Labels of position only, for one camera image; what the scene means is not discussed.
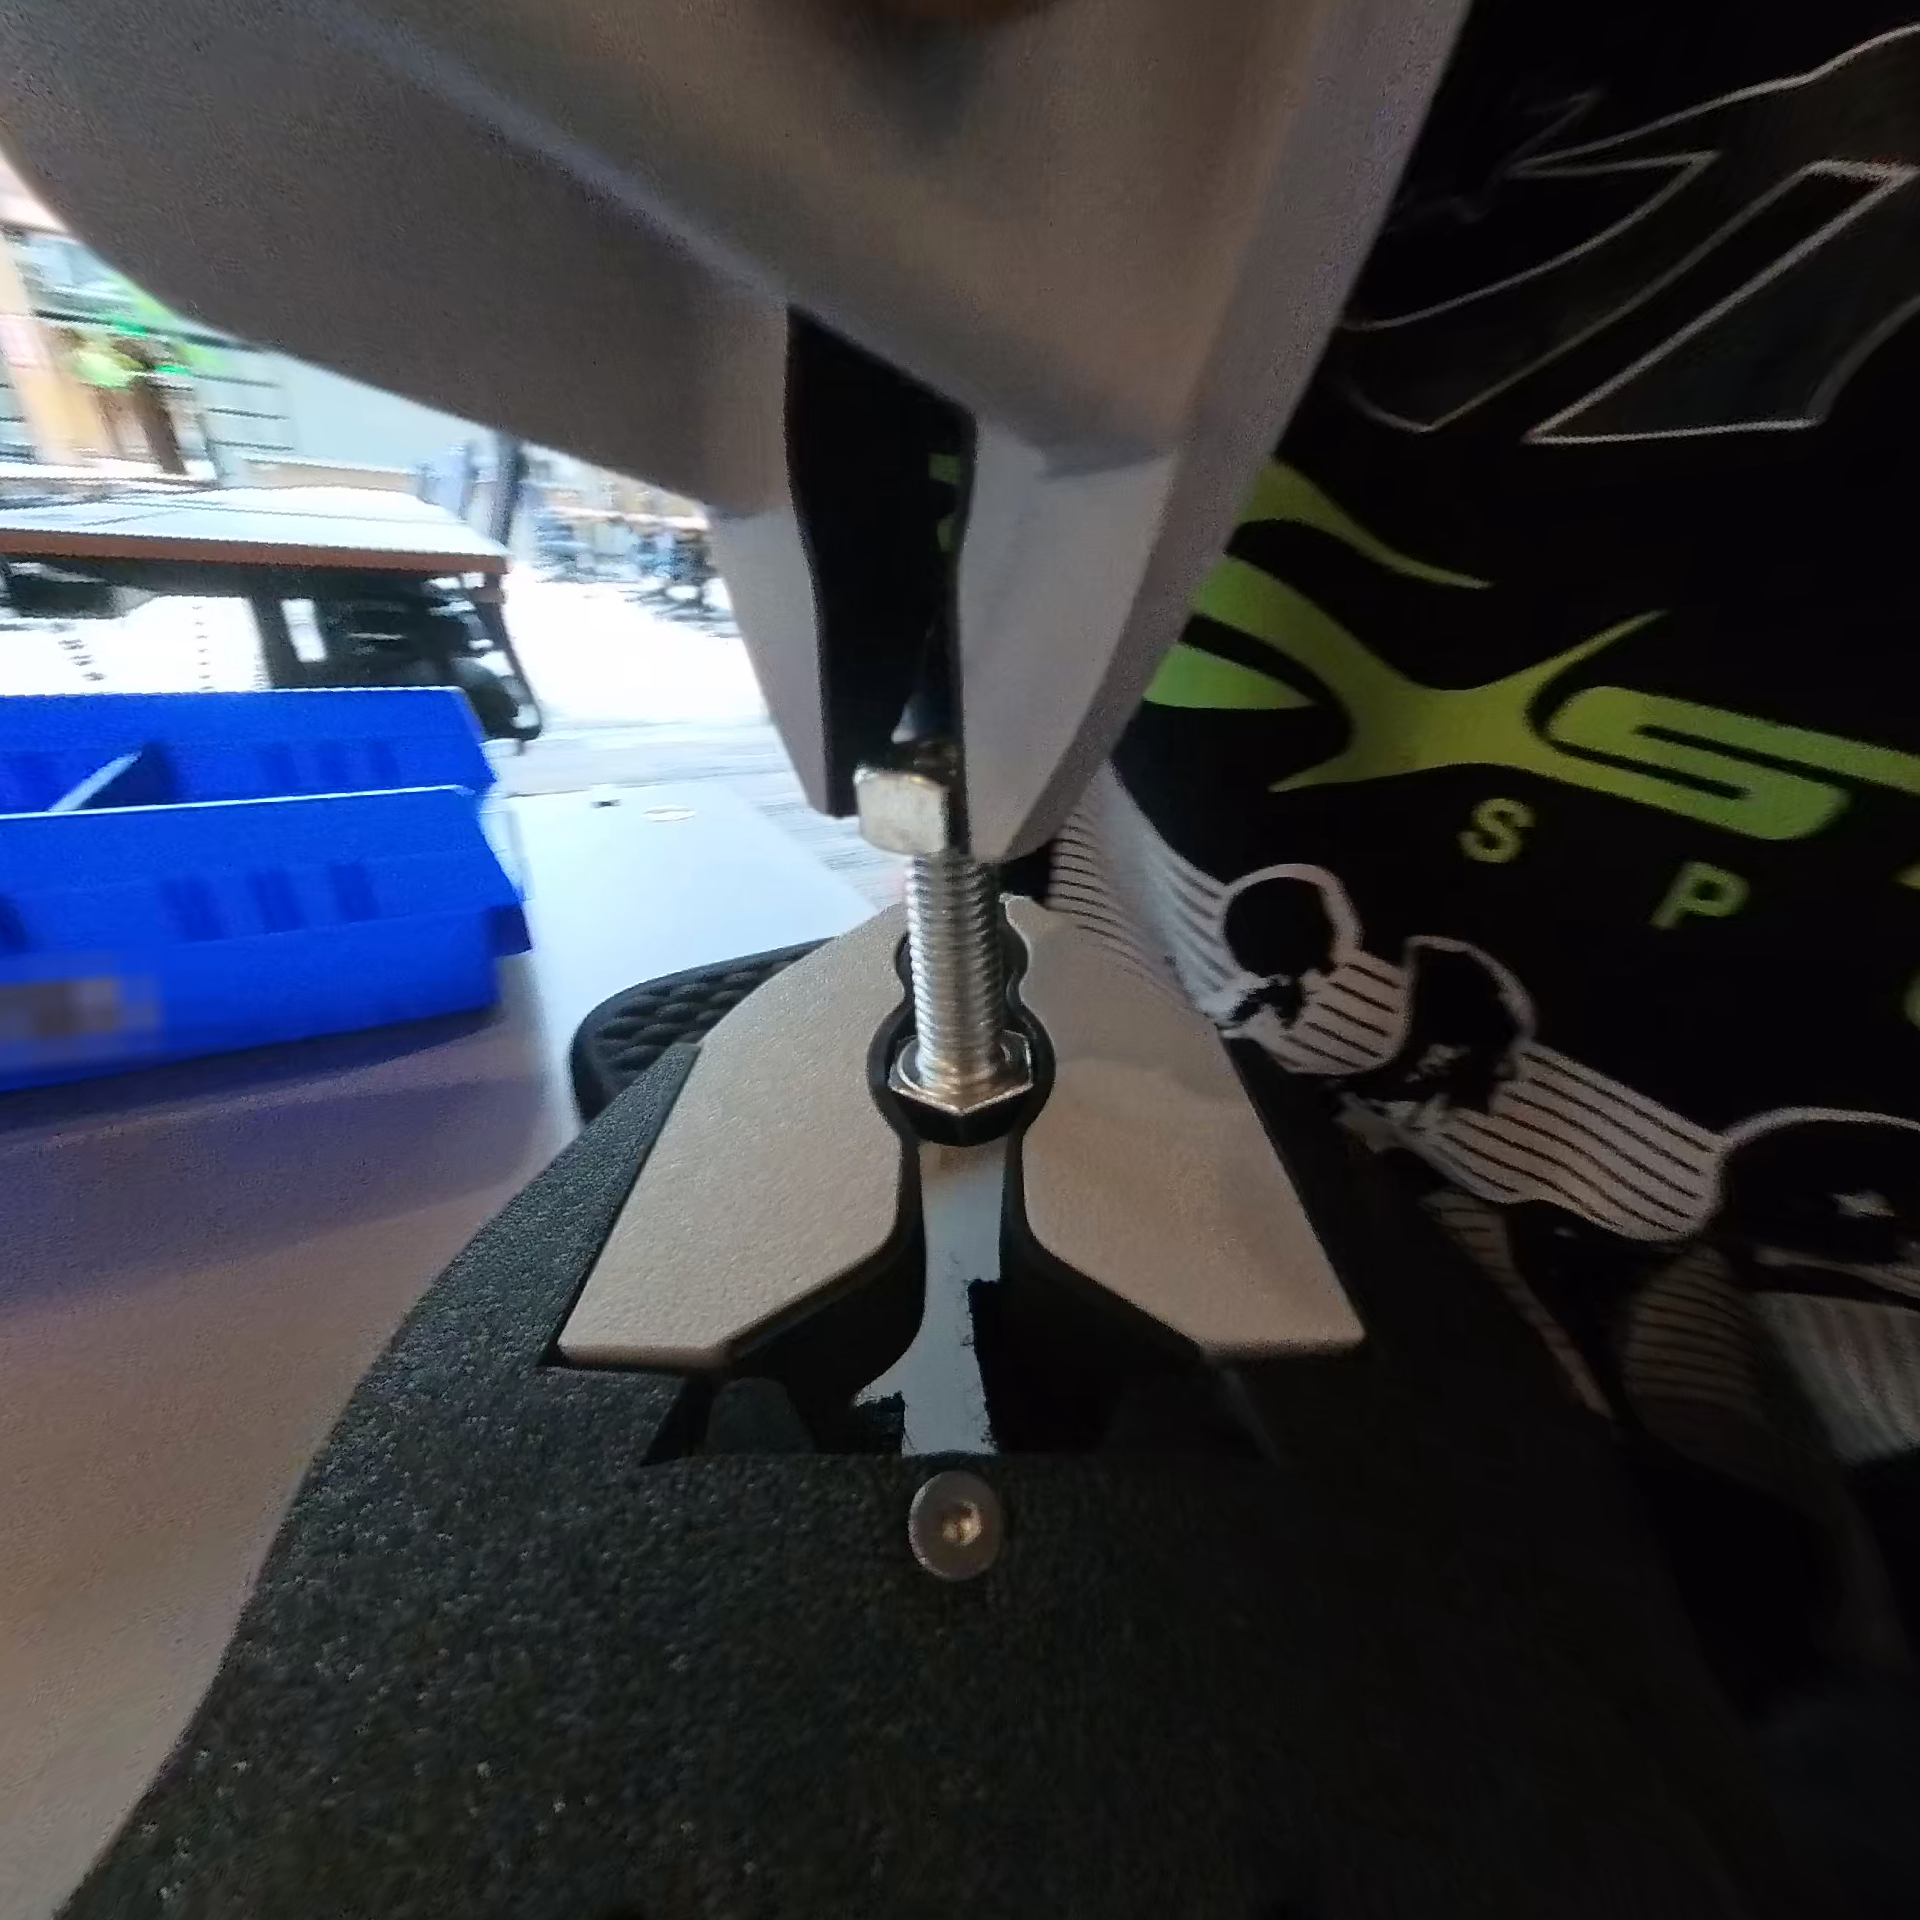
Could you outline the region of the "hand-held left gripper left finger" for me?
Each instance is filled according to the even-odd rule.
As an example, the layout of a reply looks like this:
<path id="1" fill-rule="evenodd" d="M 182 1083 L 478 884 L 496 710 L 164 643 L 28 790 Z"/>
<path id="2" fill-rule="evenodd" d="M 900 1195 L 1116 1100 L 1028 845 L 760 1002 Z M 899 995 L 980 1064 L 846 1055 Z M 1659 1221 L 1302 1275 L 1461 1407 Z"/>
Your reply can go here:
<path id="1" fill-rule="evenodd" d="M 559 1354 L 719 1370 L 823 1306 L 904 1222 L 874 1044 L 904 988 L 893 906 L 783 966 L 698 1046 Z"/>

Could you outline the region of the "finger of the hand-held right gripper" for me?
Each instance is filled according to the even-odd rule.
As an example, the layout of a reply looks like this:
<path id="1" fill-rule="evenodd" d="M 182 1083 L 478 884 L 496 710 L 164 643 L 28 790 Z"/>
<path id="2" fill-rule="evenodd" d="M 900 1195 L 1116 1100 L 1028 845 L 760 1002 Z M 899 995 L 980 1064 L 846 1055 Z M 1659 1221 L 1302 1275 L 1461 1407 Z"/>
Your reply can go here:
<path id="1" fill-rule="evenodd" d="M 4 142 L 191 315 L 708 509 L 807 800 L 900 725 L 900 372 L 757 282 L 846 5 L 4 5 Z"/>
<path id="2" fill-rule="evenodd" d="M 893 229 L 807 312 L 900 372 L 893 758 L 1048 836 L 1291 419 L 1469 5 L 846 5 Z"/>

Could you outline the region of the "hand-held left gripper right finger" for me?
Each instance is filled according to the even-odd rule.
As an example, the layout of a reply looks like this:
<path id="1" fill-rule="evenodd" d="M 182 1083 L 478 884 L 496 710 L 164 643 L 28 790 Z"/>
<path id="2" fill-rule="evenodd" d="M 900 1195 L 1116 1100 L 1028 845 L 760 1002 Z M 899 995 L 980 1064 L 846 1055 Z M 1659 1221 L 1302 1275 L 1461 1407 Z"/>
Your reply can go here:
<path id="1" fill-rule="evenodd" d="M 1045 1256 L 1211 1360 L 1348 1354 L 1360 1317 L 1227 1048 L 1186 999 L 1011 898 L 1048 1080 L 1012 1155 Z"/>

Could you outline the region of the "silver hex bolt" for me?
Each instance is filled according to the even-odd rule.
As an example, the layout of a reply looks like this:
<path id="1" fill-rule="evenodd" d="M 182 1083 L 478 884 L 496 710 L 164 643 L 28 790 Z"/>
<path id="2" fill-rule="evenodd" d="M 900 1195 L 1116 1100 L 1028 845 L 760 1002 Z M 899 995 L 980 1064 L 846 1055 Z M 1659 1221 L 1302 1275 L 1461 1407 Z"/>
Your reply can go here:
<path id="1" fill-rule="evenodd" d="M 1032 1043 L 1011 999 L 995 869 L 954 850 L 911 855 L 903 875 L 903 934 L 909 1022 L 892 1044 L 887 1087 L 931 1142 L 1002 1138 L 1037 1075 Z"/>

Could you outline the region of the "blue plastic bin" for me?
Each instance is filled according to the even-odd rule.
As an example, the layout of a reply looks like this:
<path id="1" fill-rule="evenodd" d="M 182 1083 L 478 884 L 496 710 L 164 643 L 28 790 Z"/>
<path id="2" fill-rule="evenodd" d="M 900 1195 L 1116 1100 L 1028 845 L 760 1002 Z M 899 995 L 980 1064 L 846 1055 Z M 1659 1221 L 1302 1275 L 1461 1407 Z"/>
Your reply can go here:
<path id="1" fill-rule="evenodd" d="M 2 1087 L 485 1012 L 533 949 L 458 687 L 2 702 Z"/>

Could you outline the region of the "black mesh pad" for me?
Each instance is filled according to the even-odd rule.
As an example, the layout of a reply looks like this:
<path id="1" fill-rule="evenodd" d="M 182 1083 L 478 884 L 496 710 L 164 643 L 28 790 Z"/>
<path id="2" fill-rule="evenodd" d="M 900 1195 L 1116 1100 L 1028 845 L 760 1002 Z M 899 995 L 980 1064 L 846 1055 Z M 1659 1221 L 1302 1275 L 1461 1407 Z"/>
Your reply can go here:
<path id="1" fill-rule="evenodd" d="M 818 946 L 804 941 L 655 975 L 597 1003 L 566 1044 L 579 1120 L 592 1124 L 669 1048 L 701 1044 L 741 1002 Z"/>

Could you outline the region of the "grey desk with wooden edge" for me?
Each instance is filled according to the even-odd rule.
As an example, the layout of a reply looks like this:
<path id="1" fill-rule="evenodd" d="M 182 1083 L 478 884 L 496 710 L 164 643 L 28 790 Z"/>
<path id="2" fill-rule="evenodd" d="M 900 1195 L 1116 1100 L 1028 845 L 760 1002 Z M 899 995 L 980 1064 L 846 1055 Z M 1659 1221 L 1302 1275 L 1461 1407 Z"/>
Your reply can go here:
<path id="1" fill-rule="evenodd" d="M 504 619 L 510 567 L 501 542 L 403 492 L 160 490 L 2 512 L 11 614 L 231 598 L 270 687 L 452 687 L 485 736 L 520 744 L 543 712 Z"/>

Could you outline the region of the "black printed shirt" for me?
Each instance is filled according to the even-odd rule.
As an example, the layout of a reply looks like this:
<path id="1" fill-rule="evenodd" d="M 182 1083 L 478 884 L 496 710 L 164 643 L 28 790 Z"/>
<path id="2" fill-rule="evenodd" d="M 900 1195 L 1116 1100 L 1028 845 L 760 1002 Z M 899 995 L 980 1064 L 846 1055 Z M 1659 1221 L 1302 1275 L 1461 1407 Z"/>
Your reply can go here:
<path id="1" fill-rule="evenodd" d="M 1774 1720 L 1916 1693 L 1916 5 L 1472 5 L 1046 898 L 1381 1158 Z"/>

